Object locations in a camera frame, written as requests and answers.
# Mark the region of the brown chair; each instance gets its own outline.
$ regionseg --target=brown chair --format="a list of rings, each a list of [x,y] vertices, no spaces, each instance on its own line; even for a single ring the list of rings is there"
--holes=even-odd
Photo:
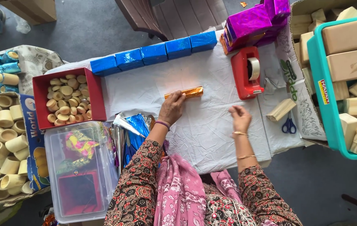
[[[222,29],[229,16],[223,0],[165,0],[153,7],[150,0],[115,1],[134,31],[162,41],[199,34],[209,27]]]

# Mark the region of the blue-handled scissors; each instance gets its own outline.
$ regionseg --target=blue-handled scissors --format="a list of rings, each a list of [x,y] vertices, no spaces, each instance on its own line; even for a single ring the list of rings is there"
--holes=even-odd
[[[282,132],[285,134],[295,134],[297,132],[297,128],[294,125],[293,120],[291,119],[291,111],[289,111],[287,115],[286,122],[282,125]]]

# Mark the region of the woman's hand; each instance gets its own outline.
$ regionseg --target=woman's hand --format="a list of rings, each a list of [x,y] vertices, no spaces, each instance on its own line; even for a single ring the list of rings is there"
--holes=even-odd
[[[251,123],[252,116],[242,106],[233,105],[229,108],[229,112],[233,117],[233,129],[237,132],[247,133],[248,127]]]
[[[183,110],[183,102],[185,93],[181,94],[181,90],[172,93],[161,105],[158,121],[162,121],[169,126],[173,125],[181,116]]]

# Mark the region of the orange foil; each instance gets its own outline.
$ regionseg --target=orange foil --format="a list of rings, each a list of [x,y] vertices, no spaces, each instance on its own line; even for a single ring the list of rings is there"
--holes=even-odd
[[[201,97],[203,94],[203,87],[198,86],[192,89],[186,89],[181,91],[181,93],[185,93],[185,98],[193,98],[193,97]],[[171,93],[164,95],[164,99],[167,99]]]

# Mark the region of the blue foil-wrapped box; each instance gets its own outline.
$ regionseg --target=blue foil-wrapped box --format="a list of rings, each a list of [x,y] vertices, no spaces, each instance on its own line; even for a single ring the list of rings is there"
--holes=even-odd
[[[117,66],[122,71],[127,71],[135,68],[145,66],[142,62],[141,51],[139,49],[132,49],[119,54],[116,54]]]
[[[105,77],[114,73],[121,72],[121,69],[117,67],[115,56],[108,56],[92,60],[90,62],[90,66],[92,68],[92,73],[99,77]]]
[[[217,44],[215,31],[191,35],[190,40],[193,53],[211,50]]]
[[[167,57],[169,59],[191,55],[190,37],[167,41],[164,44],[166,45]]]
[[[145,65],[163,63],[167,61],[164,43],[141,47],[141,57]]]

